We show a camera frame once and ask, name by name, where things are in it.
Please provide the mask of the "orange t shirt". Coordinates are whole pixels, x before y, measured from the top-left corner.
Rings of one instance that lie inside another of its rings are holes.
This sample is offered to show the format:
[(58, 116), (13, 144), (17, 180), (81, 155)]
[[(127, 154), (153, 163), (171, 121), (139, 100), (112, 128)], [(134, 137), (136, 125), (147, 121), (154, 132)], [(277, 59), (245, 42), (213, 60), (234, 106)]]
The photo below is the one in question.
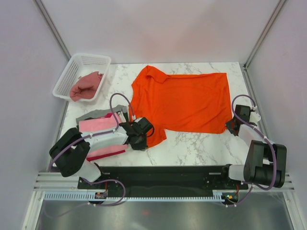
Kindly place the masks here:
[(226, 73), (168, 75), (146, 66), (131, 86), (136, 117), (154, 126), (150, 148), (166, 140), (166, 130), (221, 134), (232, 119)]

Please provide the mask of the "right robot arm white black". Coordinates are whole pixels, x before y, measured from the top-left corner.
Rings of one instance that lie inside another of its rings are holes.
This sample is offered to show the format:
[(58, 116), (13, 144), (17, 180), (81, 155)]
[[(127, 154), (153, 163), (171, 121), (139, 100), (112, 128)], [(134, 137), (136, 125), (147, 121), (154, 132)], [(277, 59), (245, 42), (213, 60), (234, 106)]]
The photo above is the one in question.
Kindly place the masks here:
[(255, 113), (249, 106), (236, 105), (236, 115), (226, 123), (229, 132), (242, 139), (249, 147), (243, 165), (227, 164), (223, 167), (220, 184), (224, 188), (232, 188), (237, 181), (281, 188), (285, 182), (287, 148), (267, 139), (258, 133), (257, 125), (251, 122)]

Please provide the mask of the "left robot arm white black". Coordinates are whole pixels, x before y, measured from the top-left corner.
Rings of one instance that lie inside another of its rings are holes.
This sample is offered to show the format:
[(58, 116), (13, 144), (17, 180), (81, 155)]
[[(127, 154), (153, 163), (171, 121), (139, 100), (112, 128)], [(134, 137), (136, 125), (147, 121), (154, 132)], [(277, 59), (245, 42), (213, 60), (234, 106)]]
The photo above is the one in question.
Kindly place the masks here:
[(107, 147), (129, 145), (133, 150), (146, 150), (147, 138), (154, 134), (154, 126), (145, 117), (135, 121), (119, 123), (116, 126), (95, 132), (80, 132), (69, 129), (50, 149), (51, 162), (63, 177), (76, 175), (85, 179), (94, 188), (105, 184), (105, 176), (94, 163), (86, 158), (88, 154)]

